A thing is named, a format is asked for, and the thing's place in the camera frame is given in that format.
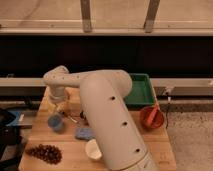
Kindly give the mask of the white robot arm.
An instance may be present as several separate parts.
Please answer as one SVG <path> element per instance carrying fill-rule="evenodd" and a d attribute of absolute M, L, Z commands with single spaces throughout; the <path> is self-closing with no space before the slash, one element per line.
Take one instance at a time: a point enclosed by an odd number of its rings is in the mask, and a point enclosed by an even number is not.
<path fill-rule="evenodd" d="M 124 98 L 132 79 L 124 70 L 70 73 L 58 66 L 43 76 L 54 103 L 66 99 L 68 87 L 79 89 L 80 102 L 109 171 L 159 171 Z"/>

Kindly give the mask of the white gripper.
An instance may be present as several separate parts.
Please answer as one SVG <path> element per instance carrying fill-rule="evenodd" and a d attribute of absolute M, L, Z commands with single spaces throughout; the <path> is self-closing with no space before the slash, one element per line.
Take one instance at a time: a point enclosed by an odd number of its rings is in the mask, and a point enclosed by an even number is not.
<path fill-rule="evenodd" d="M 68 110 L 66 100 L 69 98 L 68 92 L 64 87 L 50 87 L 49 100 L 47 102 L 47 109 L 49 113 L 62 113 Z"/>

